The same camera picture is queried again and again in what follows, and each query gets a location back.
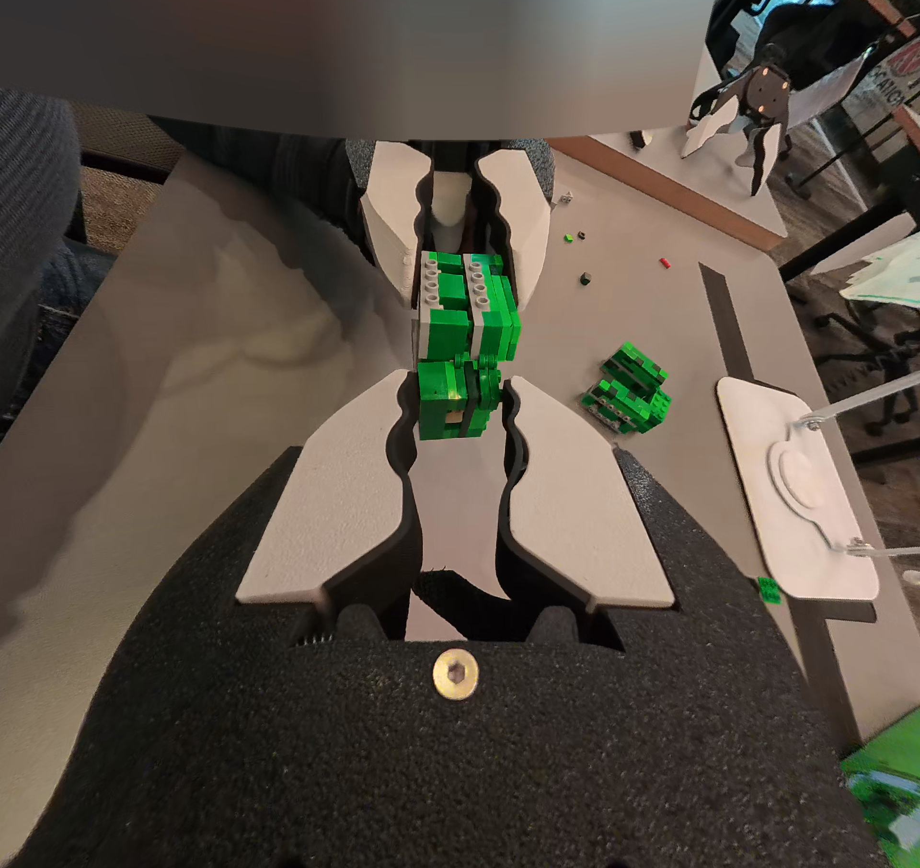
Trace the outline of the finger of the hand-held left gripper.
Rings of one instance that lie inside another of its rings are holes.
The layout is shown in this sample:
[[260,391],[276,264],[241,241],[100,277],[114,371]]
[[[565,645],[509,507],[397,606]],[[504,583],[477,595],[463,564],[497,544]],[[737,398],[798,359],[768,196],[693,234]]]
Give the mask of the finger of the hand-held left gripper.
[[531,299],[546,260],[551,207],[527,153],[497,149],[477,161],[477,172],[496,196],[491,215],[503,230],[510,253],[512,287],[517,306]]
[[420,187],[431,176],[431,158],[398,141],[374,145],[361,198],[365,234],[374,264],[405,306],[414,302],[425,204]]

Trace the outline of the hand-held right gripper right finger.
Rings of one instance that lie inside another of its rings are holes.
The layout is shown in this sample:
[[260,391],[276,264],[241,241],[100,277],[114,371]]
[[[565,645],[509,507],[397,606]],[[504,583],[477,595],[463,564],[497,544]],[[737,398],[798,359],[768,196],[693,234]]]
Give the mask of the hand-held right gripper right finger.
[[525,609],[570,609],[583,635],[610,609],[676,597],[613,446],[523,377],[503,386],[504,470],[496,574]]

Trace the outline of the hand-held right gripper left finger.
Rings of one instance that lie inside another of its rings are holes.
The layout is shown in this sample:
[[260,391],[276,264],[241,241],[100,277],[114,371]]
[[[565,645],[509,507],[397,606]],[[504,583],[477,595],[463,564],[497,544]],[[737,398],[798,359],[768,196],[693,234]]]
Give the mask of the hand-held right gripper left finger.
[[370,607],[403,640],[422,563],[409,479],[418,376],[397,369],[308,437],[237,589],[236,601],[311,604],[331,623]]

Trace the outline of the small green hinge brick piece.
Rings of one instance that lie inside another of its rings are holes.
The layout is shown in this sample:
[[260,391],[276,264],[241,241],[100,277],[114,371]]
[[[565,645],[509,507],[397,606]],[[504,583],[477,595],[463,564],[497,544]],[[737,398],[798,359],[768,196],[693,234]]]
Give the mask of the small green hinge brick piece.
[[418,377],[420,440],[481,437],[500,404],[497,356],[422,361]]

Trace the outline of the person's left forearm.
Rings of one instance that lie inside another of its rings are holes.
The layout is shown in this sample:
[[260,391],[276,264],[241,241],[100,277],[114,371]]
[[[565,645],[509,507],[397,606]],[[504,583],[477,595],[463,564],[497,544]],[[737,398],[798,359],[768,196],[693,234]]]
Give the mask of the person's left forearm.
[[69,103],[1,90],[1,413],[35,347],[43,270],[75,209],[80,146]]

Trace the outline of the green brick corner build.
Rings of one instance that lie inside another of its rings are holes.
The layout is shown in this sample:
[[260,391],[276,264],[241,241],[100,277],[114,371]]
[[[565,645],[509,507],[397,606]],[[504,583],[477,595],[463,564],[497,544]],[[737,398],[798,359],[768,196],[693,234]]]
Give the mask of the green brick corner build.
[[661,425],[672,398],[662,385],[668,374],[631,342],[602,364],[602,376],[581,395],[581,408],[616,434],[647,433]]

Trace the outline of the wooden-edged side table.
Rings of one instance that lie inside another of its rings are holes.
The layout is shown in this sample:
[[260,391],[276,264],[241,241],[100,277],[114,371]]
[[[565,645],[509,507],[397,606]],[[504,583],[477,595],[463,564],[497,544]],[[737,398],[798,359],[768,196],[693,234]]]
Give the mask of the wooden-edged side table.
[[767,185],[750,195],[752,171],[736,164],[742,134],[717,135],[683,159],[685,134],[684,126],[657,129],[641,150],[620,133],[550,138],[548,144],[763,253],[785,240],[786,226]]

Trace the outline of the white book stand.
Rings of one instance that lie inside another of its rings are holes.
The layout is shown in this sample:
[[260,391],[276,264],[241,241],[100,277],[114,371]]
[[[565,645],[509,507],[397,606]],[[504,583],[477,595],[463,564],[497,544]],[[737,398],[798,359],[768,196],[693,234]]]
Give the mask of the white book stand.
[[903,390],[885,383],[812,410],[796,394],[733,377],[716,391],[765,566],[790,598],[874,601],[875,558],[917,555],[878,549],[862,536],[822,433],[837,414]]

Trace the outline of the tan fabric chair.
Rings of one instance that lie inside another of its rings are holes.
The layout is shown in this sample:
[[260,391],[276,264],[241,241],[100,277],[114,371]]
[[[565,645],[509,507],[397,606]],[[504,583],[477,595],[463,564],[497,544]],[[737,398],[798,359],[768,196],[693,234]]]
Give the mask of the tan fabric chair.
[[144,114],[70,102],[81,155],[79,241],[120,253],[182,154]]

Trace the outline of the spare black grey gripper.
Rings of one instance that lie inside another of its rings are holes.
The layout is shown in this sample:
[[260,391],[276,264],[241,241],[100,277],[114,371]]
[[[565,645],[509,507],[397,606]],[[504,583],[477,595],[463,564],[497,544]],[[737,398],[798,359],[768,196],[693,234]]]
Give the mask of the spare black grey gripper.
[[750,194],[755,196],[787,137],[790,93],[788,75],[770,64],[749,66],[737,78],[701,92],[688,115],[681,158],[717,135],[742,133],[746,147],[735,162],[752,169]]

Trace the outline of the black office chair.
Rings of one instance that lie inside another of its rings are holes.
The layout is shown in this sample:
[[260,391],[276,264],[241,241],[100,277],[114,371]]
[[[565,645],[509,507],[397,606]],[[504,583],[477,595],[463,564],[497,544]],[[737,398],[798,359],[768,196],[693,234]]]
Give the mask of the black office chair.
[[[854,336],[866,349],[852,355],[824,355],[815,358],[816,365],[838,360],[856,363],[864,368],[878,370],[883,383],[906,382],[911,374],[911,361],[918,358],[919,330],[895,333],[891,341],[869,332],[853,319],[847,319],[836,312],[828,312],[813,319],[816,329],[828,327],[832,322]],[[871,437],[880,437],[892,423],[904,425],[911,419],[918,419],[918,382],[903,389],[885,394],[880,398],[882,414],[879,420],[868,422],[864,430]],[[892,444],[866,448],[852,452],[855,467],[868,469],[883,464],[913,460],[919,456],[919,438],[903,439]]]
[[833,7],[827,4],[784,3],[767,15],[753,49],[754,64],[769,62],[785,69]]

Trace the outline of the white hanging bag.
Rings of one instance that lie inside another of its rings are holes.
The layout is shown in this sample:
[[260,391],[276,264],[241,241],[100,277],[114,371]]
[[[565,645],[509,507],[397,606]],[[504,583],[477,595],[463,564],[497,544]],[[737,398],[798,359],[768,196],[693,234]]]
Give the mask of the white hanging bag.
[[788,99],[787,131],[811,121],[840,103],[857,82],[867,57],[868,51],[806,88],[792,91]]

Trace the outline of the red white sign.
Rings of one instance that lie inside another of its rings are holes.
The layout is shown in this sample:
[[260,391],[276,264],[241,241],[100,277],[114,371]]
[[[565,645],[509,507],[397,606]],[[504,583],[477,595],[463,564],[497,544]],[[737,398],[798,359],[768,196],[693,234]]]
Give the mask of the red white sign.
[[888,113],[903,103],[918,86],[919,37],[901,46],[877,64],[859,85],[861,99],[870,109]]

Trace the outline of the green toy brick box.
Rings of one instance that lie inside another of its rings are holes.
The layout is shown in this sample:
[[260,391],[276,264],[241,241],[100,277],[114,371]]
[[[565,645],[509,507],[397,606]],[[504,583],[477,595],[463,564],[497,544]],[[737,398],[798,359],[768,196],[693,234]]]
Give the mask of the green toy brick box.
[[919,713],[845,758],[845,782],[892,866],[919,865]]

